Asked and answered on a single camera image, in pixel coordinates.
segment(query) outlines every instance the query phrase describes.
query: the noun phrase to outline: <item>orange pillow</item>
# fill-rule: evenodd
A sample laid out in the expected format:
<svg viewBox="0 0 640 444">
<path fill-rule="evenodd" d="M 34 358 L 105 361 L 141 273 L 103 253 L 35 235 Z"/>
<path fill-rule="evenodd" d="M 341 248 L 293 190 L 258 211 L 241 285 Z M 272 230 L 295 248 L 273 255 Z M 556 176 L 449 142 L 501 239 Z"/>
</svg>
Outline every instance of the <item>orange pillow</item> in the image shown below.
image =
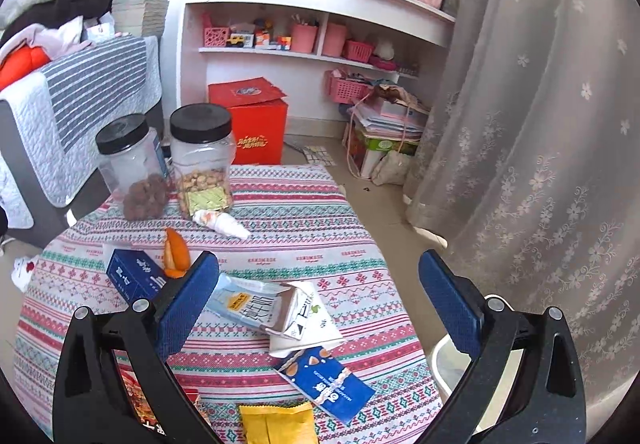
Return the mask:
<svg viewBox="0 0 640 444">
<path fill-rule="evenodd" d="M 0 66 L 0 90 L 46 65 L 51 60 L 42 47 L 23 45 L 9 54 Z"/>
</svg>

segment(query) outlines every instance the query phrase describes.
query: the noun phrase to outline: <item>plastic jar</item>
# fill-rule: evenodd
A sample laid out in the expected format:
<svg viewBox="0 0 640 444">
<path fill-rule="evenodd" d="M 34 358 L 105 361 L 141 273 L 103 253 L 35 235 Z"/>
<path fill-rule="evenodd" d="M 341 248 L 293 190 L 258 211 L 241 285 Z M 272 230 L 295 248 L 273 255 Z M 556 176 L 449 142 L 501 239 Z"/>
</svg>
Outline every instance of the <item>plastic jar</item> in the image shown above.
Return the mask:
<svg viewBox="0 0 640 444">
<path fill-rule="evenodd" d="M 98 168 L 129 220 L 160 218 L 169 195 L 160 141 L 143 114 L 111 121 L 95 136 Z"/>
<path fill-rule="evenodd" d="M 171 114 L 171 157 L 180 211 L 229 211 L 234 205 L 229 167 L 236 157 L 231 114 L 218 104 L 197 103 Z"/>
</svg>

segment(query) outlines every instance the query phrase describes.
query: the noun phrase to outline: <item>curtain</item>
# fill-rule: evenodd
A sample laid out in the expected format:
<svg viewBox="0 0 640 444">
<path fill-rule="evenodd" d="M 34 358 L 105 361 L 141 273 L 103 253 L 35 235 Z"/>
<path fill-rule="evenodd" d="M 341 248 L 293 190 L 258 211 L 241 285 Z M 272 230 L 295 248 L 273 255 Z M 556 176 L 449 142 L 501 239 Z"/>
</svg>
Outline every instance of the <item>curtain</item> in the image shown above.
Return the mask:
<svg viewBox="0 0 640 444">
<path fill-rule="evenodd" d="M 636 0 L 460 0 L 404 186 L 454 272 L 564 311 L 588 406 L 640 365 L 639 90 Z"/>
</svg>

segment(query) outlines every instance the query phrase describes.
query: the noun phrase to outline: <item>gray striped cloth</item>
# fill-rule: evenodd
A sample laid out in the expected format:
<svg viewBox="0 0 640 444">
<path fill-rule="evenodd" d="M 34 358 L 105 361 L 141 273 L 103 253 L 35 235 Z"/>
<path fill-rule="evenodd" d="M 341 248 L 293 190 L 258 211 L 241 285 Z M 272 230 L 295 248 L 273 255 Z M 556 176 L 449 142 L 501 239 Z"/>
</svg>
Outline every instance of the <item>gray striped cloth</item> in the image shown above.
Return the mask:
<svg viewBox="0 0 640 444">
<path fill-rule="evenodd" d="M 145 83 L 142 38 L 118 37 L 45 65 L 58 137 L 67 153 L 76 141 Z"/>
</svg>

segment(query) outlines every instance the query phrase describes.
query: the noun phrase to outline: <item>pink trash can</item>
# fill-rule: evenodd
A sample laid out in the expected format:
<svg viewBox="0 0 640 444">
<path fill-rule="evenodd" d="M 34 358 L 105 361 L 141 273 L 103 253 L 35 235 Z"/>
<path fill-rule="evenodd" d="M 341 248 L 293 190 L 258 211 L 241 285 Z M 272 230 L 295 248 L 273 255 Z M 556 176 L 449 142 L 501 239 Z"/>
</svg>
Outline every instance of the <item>pink trash can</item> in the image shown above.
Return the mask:
<svg viewBox="0 0 640 444">
<path fill-rule="evenodd" d="M 337 23 L 328 23 L 326 26 L 326 35 L 324 36 L 324 45 L 322 46 L 322 55 L 339 58 L 342 55 L 344 42 L 347 39 L 347 28 Z"/>
<path fill-rule="evenodd" d="M 295 23 L 291 29 L 291 51 L 311 54 L 316 43 L 318 27 Z"/>
</svg>

